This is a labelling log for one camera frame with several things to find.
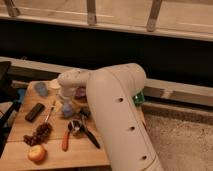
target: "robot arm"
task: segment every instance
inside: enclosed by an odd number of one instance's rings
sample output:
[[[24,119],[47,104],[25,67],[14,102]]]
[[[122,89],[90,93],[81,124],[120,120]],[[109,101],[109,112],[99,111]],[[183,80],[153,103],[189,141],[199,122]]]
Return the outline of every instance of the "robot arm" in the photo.
[[[89,108],[113,171],[162,171],[132,100],[144,87],[144,70],[137,64],[126,64],[77,75],[65,80],[68,84],[61,84],[59,76],[59,84],[62,89],[86,85]]]

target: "black object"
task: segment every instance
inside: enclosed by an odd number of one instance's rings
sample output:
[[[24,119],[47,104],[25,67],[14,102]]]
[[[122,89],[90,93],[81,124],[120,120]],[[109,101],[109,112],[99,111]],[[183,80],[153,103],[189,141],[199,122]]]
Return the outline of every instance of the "black object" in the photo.
[[[92,132],[90,132],[84,125],[81,125],[81,131],[83,131],[87,137],[90,139],[90,141],[98,148],[100,149],[101,146],[98,143],[97,139],[95,138],[95,136],[92,134]]]
[[[0,28],[1,56],[93,69],[136,62],[148,78],[213,87],[213,42],[6,19]]]
[[[25,120],[33,122],[34,119],[45,109],[45,106],[41,103],[37,103],[30,112],[25,116]]]
[[[12,81],[9,79],[7,72],[11,62],[0,62],[0,102],[13,101],[19,98],[16,89],[11,87]]]

